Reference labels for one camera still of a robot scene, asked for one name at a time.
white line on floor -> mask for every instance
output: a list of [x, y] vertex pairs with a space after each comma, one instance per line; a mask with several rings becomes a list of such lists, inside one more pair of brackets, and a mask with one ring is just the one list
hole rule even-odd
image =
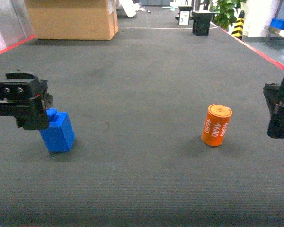
[[210, 27], [209, 29], [215, 29], [218, 28], [218, 26], [216, 24], [214, 24], [213, 22], [210, 22], [212, 25], [214, 25], [214, 27]]
[[168, 27], [120, 27], [119, 29], [191, 30], [192, 28], [168, 28]]

red edge strip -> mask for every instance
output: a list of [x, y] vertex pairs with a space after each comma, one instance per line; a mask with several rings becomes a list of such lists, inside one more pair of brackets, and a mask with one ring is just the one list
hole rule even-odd
[[260, 55], [262, 58], [266, 59], [267, 61], [269, 61], [270, 63], [274, 64], [275, 66], [279, 67], [280, 69], [282, 69], [284, 71], [284, 65], [282, 65], [281, 63], [279, 63], [278, 61], [273, 60], [272, 58], [268, 57], [266, 54], [262, 53], [261, 51], [257, 50], [256, 48], [253, 48], [252, 46], [248, 45], [247, 43], [243, 42], [242, 40], [230, 35], [232, 38], [236, 39], [237, 41], [239, 41], [240, 43], [242, 43], [244, 46], [248, 47], [249, 49], [251, 49], [253, 52], [257, 53], [258, 55]]
[[9, 46], [8, 48], [3, 49], [2, 51], [0, 51], [0, 54], [5, 53], [5, 52], [7, 52], [7, 51], [9, 51], [9, 50], [11, 50], [11, 49], [13, 49], [13, 48], [15, 48], [16, 46], [19, 46], [19, 45], [21, 45], [21, 44], [23, 44], [23, 43], [25, 43], [25, 42], [27, 42], [28, 40], [31, 40], [31, 39], [33, 39], [33, 38], [35, 38], [35, 35], [32, 35], [31, 37], [29, 37], [29, 38], [27, 38], [27, 39], [25, 39], [25, 40], [22, 40], [22, 41], [20, 41], [20, 42], [14, 44], [14, 45], [12, 45], [12, 46]]

orange cylinder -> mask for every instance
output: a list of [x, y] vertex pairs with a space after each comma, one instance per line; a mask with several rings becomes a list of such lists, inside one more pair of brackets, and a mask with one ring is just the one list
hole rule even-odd
[[221, 145], [231, 116], [232, 110], [230, 108], [223, 105], [210, 105], [201, 136], [203, 142], [214, 147]]

green leaves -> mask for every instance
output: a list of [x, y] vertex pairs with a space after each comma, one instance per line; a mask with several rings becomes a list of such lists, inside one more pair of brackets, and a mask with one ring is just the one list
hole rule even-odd
[[234, 16], [235, 10], [242, 2], [247, 0], [212, 0], [210, 11], [218, 13], [214, 18], [214, 23], [223, 29], [237, 21]]

floor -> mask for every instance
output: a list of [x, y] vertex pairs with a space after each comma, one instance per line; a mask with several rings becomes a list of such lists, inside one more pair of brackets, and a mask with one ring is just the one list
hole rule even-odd
[[252, 47], [284, 65], [284, 42], [248, 43]]
[[[284, 226], [284, 140], [266, 134], [263, 96], [284, 71], [215, 26], [198, 37], [149, 10], [120, 16], [111, 41], [33, 39], [0, 55], [0, 81], [48, 80], [76, 134], [52, 154], [0, 117], [0, 226]], [[211, 104], [233, 111], [215, 148], [201, 140]]]

